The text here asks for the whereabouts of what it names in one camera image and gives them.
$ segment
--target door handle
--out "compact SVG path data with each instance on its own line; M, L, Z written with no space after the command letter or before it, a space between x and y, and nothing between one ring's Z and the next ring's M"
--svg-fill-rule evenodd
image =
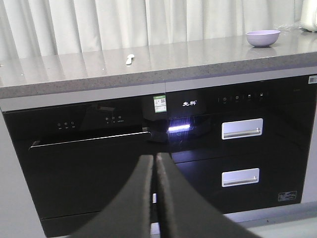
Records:
M221 174L222 187L230 187L259 182L260 169L247 169L223 172Z
M258 182L258 177L256 177L256 176L254 176L253 178L250 178L250 179L224 181L223 185L234 186L234 185L242 185L242 184L255 183L255 182Z
M110 135L110 136L102 136L102 137L94 137L88 139L80 139L80 140L70 140L70 141L62 141L56 143L47 143L41 144L40 140L34 141L33 144L30 146L29 150L39 148L39 147L46 147L46 146L55 146L55 145L63 145L63 144L70 144L70 143L77 143L77 142L85 142L85 141L97 141L97 140L107 140L107 139L127 139L129 137L133 137L135 139L150 139L152 134L149 131L142 131L142 132L135 132L135 133L127 133L127 134L119 134L119 135Z
M228 133L224 133L223 137L224 138L232 138L232 137L242 137L242 136L252 136L252 135L257 135L257 134L261 134L261 129L260 128L256 128L254 130L244 130L244 131L235 131L235 132L228 132Z
M224 122L221 125L223 140L262 135L263 119L250 119Z

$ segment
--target dishwasher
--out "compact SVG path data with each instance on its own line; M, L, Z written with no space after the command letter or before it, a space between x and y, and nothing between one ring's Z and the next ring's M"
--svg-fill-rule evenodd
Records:
M316 76L166 93L169 152L222 213L300 203Z
M166 113L165 94L3 112L47 237L84 225L140 155L165 150Z

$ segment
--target white spoon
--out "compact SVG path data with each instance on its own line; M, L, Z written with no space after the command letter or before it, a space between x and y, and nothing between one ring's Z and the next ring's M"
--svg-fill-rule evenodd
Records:
M128 59L127 59L127 61L126 61L126 65L130 65L130 64L132 64L132 59L134 58L134 54L129 54L128 55Z

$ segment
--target silver handle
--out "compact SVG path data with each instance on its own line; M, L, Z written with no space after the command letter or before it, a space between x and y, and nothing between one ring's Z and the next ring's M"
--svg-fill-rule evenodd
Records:
M245 136L245 135L257 135L257 134L261 134L260 128L256 128L254 130L244 130L244 131L224 133L223 138L231 138L231 137Z
M253 183L253 182L257 182L257 181L258 181L258 177L254 176L253 178L250 178L250 179L225 181L223 183L223 185L225 185L225 186L238 185L238 184L241 184L241 183Z
M133 135L152 136L152 134L149 131L143 131L143 132L135 132L135 133L128 133L128 134L110 135L110 136L89 138L89 139L83 139L83 140L64 141L64 142L57 142L57 143L50 143L50 144L43 144L43 145L40 145L41 141L37 140L37 141L34 141L34 143L30 146L29 150L30 149L34 149L34 148L38 148L38 147L69 144L69 143L75 143L75 142L101 140L101 139L111 139L111 138L120 138L120 137L124 138L124 137L128 137L128 136L133 136Z

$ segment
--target blue light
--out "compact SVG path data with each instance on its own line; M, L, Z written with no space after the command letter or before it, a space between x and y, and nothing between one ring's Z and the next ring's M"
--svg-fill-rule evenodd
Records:
M190 130L190 124L171 126L168 128L169 133L188 131Z

